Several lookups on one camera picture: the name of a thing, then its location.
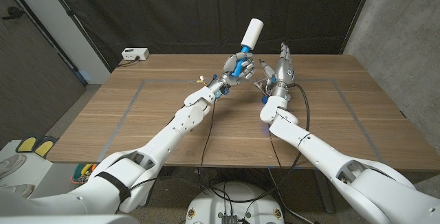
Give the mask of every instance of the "gray wall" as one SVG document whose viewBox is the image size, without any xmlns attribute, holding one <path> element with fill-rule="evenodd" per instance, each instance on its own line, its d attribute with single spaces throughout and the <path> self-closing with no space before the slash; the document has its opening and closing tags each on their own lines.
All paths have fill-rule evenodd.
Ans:
<svg viewBox="0 0 440 224">
<path fill-rule="evenodd" d="M 440 155 L 440 0 L 366 0 L 354 55 Z"/>
<path fill-rule="evenodd" d="M 58 0 L 25 0 L 88 83 L 102 84 L 110 72 Z"/>
</svg>

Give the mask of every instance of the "silver robotic hand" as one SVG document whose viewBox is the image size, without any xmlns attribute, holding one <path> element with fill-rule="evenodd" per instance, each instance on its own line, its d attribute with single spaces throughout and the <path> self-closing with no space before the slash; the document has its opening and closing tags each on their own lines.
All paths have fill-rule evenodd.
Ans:
<svg viewBox="0 0 440 224">
<path fill-rule="evenodd" d="M 254 84 L 267 97 L 278 96 L 290 101 L 288 88 L 293 86 L 295 75 L 289 47 L 281 43 L 280 59 L 278 60 L 276 71 L 261 59 L 260 64 L 267 78 L 259 80 Z"/>
<path fill-rule="evenodd" d="M 226 60 L 222 75 L 208 85 L 208 88 L 216 93 L 217 98 L 223 94 L 227 95 L 231 86 L 246 82 L 254 75 L 255 62 L 252 56 L 252 53 L 249 52 L 239 52 Z M 232 75 L 237 64 L 241 64 L 241 72 L 238 77 Z"/>
</svg>

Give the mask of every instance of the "black panel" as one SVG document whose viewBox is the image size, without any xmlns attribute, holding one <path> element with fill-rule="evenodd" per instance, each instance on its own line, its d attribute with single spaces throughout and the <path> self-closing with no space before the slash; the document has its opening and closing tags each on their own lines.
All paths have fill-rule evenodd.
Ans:
<svg viewBox="0 0 440 224">
<path fill-rule="evenodd" d="M 231 54 L 251 18 L 256 54 L 338 54 L 360 0 L 65 0 L 114 68 L 126 47 L 152 54 Z"/>
</svg>

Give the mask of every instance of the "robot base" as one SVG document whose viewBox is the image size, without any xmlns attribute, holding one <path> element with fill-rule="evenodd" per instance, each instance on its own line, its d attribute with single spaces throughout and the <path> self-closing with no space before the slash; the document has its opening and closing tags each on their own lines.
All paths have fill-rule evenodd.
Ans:
<svg viewBox="0 0 440 224">
<path fill-rule="evenodd" d="M 226 184 L 218 183 L 214 188 L 223 190 L 233 200 L 247 200 L 253 199 L 262 195 L 265 191 L 246 182 L 229 181 Z M 251 203 L 232 203 L 231 205 L 223 199 L 218 197 L 211 189 L 210 194 L 206 195 L 200 193 L 192 200 L 186 213 L 186 224 L 203 224 L 203 223 L 237 223 L 237 219 L 245 220 L 249 223 L 270 223 L 282 224 L 284 223 L 283 215 L 281 214 L 280 205 L 275 199 L 267 195 Z"/>
</svg>

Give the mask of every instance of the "wooden table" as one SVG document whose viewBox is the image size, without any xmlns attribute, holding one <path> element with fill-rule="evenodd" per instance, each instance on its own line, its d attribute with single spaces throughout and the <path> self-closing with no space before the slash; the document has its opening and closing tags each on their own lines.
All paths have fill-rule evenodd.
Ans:
<svg viewBox="0 0 440 224">
<path fill-rule="evenodd" d="M 117 68 L 49 152 L 53 162 L 100 161 L 147 143 L 186 96 L 203 87 L 200 75 L 221 74 L 227 55 L 150 55 Z M 255 55 L 275 67 L 278 55 Z M 340 152 L 382 161 L 398 170 L 440 170 L 440 157 L 352 56 L 292 56 L 296 82 L 311 110 L 310 131 Z M 257 66 L 252 78 L 263 78 Z M 305 126 L 305 105 L 291 90 L 291 111 Z M 271 136 L 259 118 L 261 92 L 251 83 L 219 98 L 212 118 L 183 138 L 168 166 L 289 167 L 297 150 Z M 211 120 L 211 134 L 208 139 Z M 313 168 L 304 157 L 301 168 Z"/>
</svg>

